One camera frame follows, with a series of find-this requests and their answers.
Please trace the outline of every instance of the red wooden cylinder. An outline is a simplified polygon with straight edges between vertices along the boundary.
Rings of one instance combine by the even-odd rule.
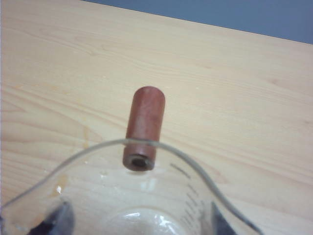
[[[155,87],[142,87],[133,97],[126,138],[159,141],[165,97]],[[144,144],[129,144],[124,149],[123,164],[135,171],[151,170],[156,149]]]

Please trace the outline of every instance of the clear glass cup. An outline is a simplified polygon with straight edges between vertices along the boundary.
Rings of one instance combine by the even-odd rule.
[[[156,148],[153,170],[122,164],[129,144]],[[134,158],[134,164],[148,164]],[[6,235],[261,235],[186,154],[145,140],[85,149],[1,208]]]

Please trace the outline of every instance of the wooden table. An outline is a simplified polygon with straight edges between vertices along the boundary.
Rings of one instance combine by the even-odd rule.
[[[167,103],[190,154],[265,234],[313,232],[313,46],[75,0],[3,0],[1,203]]]

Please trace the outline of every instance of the glass rim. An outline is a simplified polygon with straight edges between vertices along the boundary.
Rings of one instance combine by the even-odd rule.
[[[237,217],[239,220],[241,220],[243,223],[245,223],[247,226],[249,226],[252,230],[257,232],[259,235],[264,235],[263,232],[248,218],[246,218],[237,208],[235,208],[228,199],[222,194],[222,192],[218,189],[218,187],[215,185],[214,181],[211,179],[211,177],[206,173],[206,171],[192,158],[190,158],[187,154],[184,152],[161,142],[158,141],[152,141],[152,140],[144,140],[144,139],[118,139],[118,140],[112,140],[112,141],[104,141],[101,143],[98,143],[94,146],[91,146],[89,148],[83,149],[78,153],[75,153],[71,157],[64,160],[62,163],[60,163],[55,169],[53,169],[47,176],[45,176],[42,180],[40,180],[38,183],[36,183],[34,186],[30,187],[23,193],[19,194],[15,198],[11,199],[7,203],[5,203],[0,208],[0,214],[1,212],[9,207],[14,202],[20,200],[23,196],[31,193],[33,190],[39,188],[41,185],[46,183],[49,179],[51,179],[53,176],[55,176],[60,170],[64,169],[68,165],[70,165],[72,162],[74,162],[77,159],[80,159],[84,157],[86,154],[89,154],[93,151],[99,150],[104,147],[117,145],[117,144],[145,144],[154,146],[163,150],[167,150],[180,159],[182,159],[185,163],[187,163],[195,172],[198,173],[198,175],[202,178],[202,180],[205,182],[206,186],[211,190],[211,192],[217,197],[218,200],[226,207],[226,209],[231,212],[235,217]]]

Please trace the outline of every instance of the blue wall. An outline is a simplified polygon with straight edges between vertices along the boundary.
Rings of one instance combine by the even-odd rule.
[[[313,44],[313,0],[89,0]]]

